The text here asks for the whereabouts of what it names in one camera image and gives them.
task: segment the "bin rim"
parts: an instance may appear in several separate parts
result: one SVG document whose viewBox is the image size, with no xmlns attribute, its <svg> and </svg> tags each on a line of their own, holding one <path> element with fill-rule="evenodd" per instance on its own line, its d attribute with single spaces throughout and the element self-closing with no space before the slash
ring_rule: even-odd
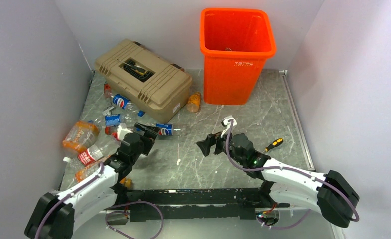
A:
<svg viewBox="0 0 391 239">
<path fill-rule="evenodd" d="M 205 15 L 208 11 L 219 10 L 219 11 L 239 11 L 239 12 L 255 12 L 259 13 L 263 19 L 265 20 L 265 24 L 268 31 L 268 37 L 271 44 L 270 51 L 218 51 L 218 50 L 210 50 L 207 49 L 205 44 L 204 37 L 204 23 L 205 23 Z M 221 7 L 209 7 L 204 9 L 201 12 L 201 23 L 200 23 L 200 49 L 201 52 L 205 56 L 214 56 L 214 57 L 241 57 L 241 58 L 270 58 L 276 53 L 276 43 L 274 41 L 273 31 L 271 29 L 270 20 L 268 18 L 267 13 L 258 9 L 249 9 L 249 8 L 221 8 Z"/>
</svg>

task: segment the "screwdriver handle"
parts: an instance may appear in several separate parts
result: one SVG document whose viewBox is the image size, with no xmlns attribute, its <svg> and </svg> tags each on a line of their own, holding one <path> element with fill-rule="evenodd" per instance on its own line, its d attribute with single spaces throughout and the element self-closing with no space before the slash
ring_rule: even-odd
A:
<svg viewBox="0 0 391 239">
<path fill-rule="evenodd" d="M 271 149 L 279 147 L 283 143 L 283 138 L 276 139 L 271 143 L 269 146 L 267 146 L 264 150 L 265 152 L 269 152 Z"/>
</svg>

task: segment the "tool box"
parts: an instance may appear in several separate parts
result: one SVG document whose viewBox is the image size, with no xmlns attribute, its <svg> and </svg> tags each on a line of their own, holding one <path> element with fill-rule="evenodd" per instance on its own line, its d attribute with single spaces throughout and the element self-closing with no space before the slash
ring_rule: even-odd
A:
<svg viewBox="0 0 391 239">
<path fill-rule="evenodd" d="M 94 63 L 110 87 L 160 123 L 188 101 L 192 77 L 138 42 L 125 39 Z"/>
</svg>

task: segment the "gray marble surface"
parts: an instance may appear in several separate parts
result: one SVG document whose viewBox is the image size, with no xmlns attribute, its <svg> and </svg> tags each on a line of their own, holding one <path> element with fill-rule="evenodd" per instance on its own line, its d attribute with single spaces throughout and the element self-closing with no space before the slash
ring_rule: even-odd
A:
<svg viewBox="0 0 391 239">
<path fill-rule="evenodd" d="M 203 70 L 187 70 L 194 83 L 191 92 L 203 93 Z M 94 120 L 106 108 L 103 98 L 105 79 L 96 73 L 91 84 L 81 120 Z M 155 123 L 148 114 L 138 117 L 138 109 L 115 109 L 113 113 L 130 116 L 140 123 Z M 308 169 L 303 153 L 299 131 L 295 126 L 288 92 L 282 76 L 277 70 L 264 70 L 251 94 L 249 101 L 241 106 L 211 105 L 201 102 L 200 111 L 189 112 L 183 107 L 170 121 L 181 124 L 186 136 L 171 136 L 158 139 L 150 155 L 133 167 L 128 178 L 133 180 L 134 189 L 187 189 L 187 188 L 241 188 L 258 187 L 262 181 L 252 179 L 233 167 L 225 154 L 204 157 L 195 142 L 204 140 L 210 133 L 222 131 L 220 121 L 232 115 L 238 125 L 233 133 L 245 133 L 254 143 L 255 149 L 263 151 L 272 141 L 282 137 L 284 144 L 269 152 L 271 157 L 302 169 Z M 61 190 L 75 183 L 76 169 L 67 166 Z"/>
</svg>

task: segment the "orange trash can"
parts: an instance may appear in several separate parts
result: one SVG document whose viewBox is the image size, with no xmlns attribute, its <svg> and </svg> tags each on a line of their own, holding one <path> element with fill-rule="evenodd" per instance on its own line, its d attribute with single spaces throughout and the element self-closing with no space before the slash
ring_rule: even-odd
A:
<svg viewBox="0 0 391 239">
<path fill-rule="evenodd" d="M 270 21 L 255 9 L 207 8 L 201 13 L 204 101 L 242 105 L 265 61 L 276 52 Z"/>
</svg>

